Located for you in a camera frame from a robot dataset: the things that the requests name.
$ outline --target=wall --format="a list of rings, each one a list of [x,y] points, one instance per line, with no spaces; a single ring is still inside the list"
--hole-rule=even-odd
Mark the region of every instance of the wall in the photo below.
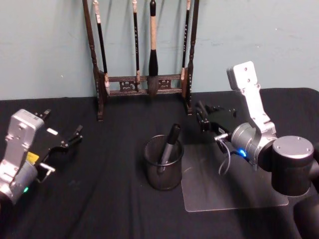
[[[180,72],[185,5],[157,0],[160,74]],[[318,9],[317,0],[201,0],[193,92],[229,90],[226,68],[248,60],[263,88],[319,90]],[[100,11],[109,75],[135,75],[131,1],[100,0]],[[147,75],[149,1],[139,0],[138,11],[140,64]],[[0,99],[95,94],[81,0],[2,1],[0,31]]]

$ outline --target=white cable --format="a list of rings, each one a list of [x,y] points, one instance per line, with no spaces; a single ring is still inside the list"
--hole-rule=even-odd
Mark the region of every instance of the white cable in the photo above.
[[[227,165],[227,168],[225,169],[224,173],[220,174],[221,169],[223,168],[224,164],[226,163],[226,159],[222,162],[222,164],[220,165],[219,170],[218,170],[218,174],[221,176],[224,176],[228,172],[228,169],[230,167],[230,151],[229,151],[227,145],[222,140],[218,140],[218,142],[220,142],[226,148],[227,154],[228,154],[228,165]]]

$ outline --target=black mesh pen holder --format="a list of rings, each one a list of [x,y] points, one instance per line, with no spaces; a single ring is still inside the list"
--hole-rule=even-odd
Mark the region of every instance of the black mesh pen holder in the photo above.
[[[167,141],[166,135],[154,136],[145,146],[144,159],[147,166],[147,178],[150,185],[158,190],[171,190],[180,184],[181,158],[183,145],[177,140],[168,163],[160,164],[162,152]]]

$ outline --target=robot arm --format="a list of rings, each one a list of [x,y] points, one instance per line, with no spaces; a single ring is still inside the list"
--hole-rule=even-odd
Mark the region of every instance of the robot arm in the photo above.
[[[43,182],[55,169],[45,163],[54,151],[67,152],[82,140],[79,126],[68,141],[57,131],[44,128],[44,119],[50,110],[34,115],[19,110],[10,120],[7,146],[0,163],[0,213],[4,205],[13,206],[35,180]]]
[[[213,131],[217,134],[217,142],[227,140],[237,151],[244,150],[244,157],[253,166],[259,165],[272,173],[272,186],[279,193],[303,195],[310,188],[311,181],[318,191],[319,143],[313,145],[305,138],[291,135],[276,137],[275,125],[262,105],[260,85],[252,62],[234,66],[227,70],[227,74],[231,88],[243,100],[247,122],[235,127],[238,122],[228,111],[208,111],[209,106],[198,103],[196,111],[201,130]],[[303,239],[318,239],[319,195],[297,203],[294,219]]]

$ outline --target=metal bracket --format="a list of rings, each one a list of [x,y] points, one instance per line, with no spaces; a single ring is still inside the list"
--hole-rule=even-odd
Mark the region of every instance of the metal bracket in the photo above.
[[[55,172],[55,168],[53,168],[53,167],[51,167],[51,166],[49,166],[49,165],[47,165],[47,164],[45,164],[45,163],[40,163],[40,167],[42,167],[42,168],[44,168],[44,169],[46,169],[47,171],[46,171],[46,174],[45,174],[45,176],[44,176],[44,178],[43,179],[36,179],[37,181],[38,181],[38,183],[43,183],[47,178],[48,178],[48,176],[51,174],[51,173],[54,173]]]
[[[44,121],[26,110],[19,110],[11,116],[5,155],[0,163],[0,179],[11,183],[26,160],[35,133]]]
[[[229,68],[227,75],[231,89],[242,96],[248,123],[256,129],[252,144],[257,147],[254,153],[254,160],[257,161],[261,149],[277,137],[275,124],[264,111],[254,63],[249,61]]]

